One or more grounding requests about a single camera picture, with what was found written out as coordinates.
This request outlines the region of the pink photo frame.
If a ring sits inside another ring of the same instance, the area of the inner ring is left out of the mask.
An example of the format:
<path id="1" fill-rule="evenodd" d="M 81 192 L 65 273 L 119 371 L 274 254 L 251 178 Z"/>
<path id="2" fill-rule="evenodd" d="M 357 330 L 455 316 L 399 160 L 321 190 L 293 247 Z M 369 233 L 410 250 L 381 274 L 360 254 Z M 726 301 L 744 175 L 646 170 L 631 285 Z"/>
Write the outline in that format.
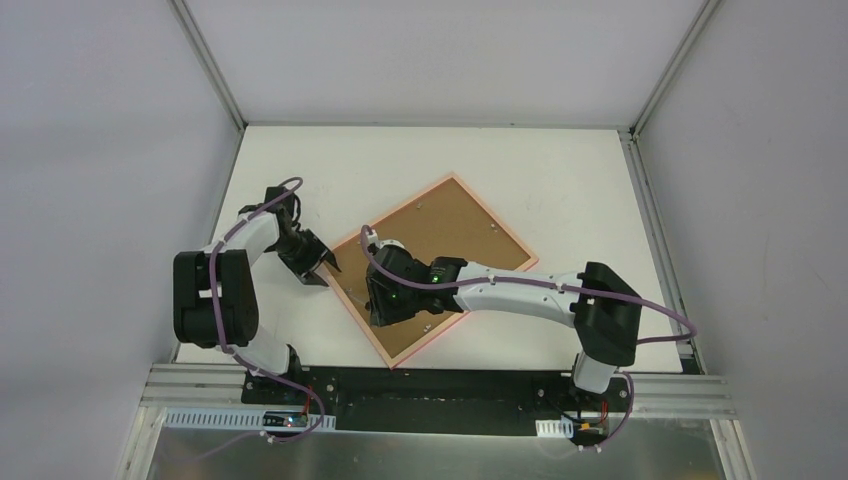
<path id="1" fill-rule="evenodd" d="M 448 256 L 518 271 L 527 271 L 538 263 L 535 252 L 455 174 L 394 206 L 369 225 L 380 239 L 399 241 L 414 258 L 425 263 Z M 467 315 L 422 312 L 392 326 L 370 325 L 365 309 L 366 258 L 359 244 L 359 232 L 356 227 L 333 248 L 341 270 L 329 271 L 329 286 L 387 367 L 394 369 Z"/>

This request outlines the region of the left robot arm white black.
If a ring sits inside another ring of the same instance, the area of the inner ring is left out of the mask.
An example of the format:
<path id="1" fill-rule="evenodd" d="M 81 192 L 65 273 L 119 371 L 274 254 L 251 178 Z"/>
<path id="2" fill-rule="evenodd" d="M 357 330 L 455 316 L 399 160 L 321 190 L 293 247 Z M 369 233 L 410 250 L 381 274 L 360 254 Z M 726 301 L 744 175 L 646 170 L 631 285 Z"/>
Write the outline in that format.
<path id="1" fill-rule="evenodd" d="M 275 254 L 305 286 L 326 286 L 318 269 L 338 266 L 334 253 L 301 224 L 299 177 L 270 186 L 262 202 L 239 210 L 233 225 L 201 250 L 173 260 L 173 330 L 182 344 L 217 349 L 255 375 L 269 376 L 266 389 L 281 404 L 297 402 L 305 378 L 293 347 L 260 324 L 253 265 Z"/>

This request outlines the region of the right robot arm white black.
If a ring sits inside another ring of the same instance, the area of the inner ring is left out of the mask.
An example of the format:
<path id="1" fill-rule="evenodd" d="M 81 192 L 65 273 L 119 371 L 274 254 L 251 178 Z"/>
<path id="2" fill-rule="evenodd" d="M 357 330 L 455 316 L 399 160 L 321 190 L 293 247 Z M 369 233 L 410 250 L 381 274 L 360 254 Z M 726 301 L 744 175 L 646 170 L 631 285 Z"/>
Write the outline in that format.
<path id="1" fill-rule="evenodd" d="M 425 264 L 405 248 L 368 246 L 366 309 L 386 327 L 420 312 L 505 312 L 576 331 L 581 351 L 567 386 L 583 410 L 607 397 L 616 370 L 635 361 L 642 298 L 611 268 L 589 262 L 577 273 L 543 275 L 497 269 L 455 257 Z"/>

